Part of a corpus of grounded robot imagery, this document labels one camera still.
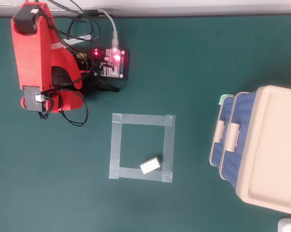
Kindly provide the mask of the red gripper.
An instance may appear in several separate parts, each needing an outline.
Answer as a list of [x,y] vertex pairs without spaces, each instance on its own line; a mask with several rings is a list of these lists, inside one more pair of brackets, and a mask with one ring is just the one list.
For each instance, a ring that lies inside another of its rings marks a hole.
[[83,98],[83,94],[79,91],[61,91],[61,93],[45,96],[44,107],[52,113],[80,109],[83,106],[81,98]]

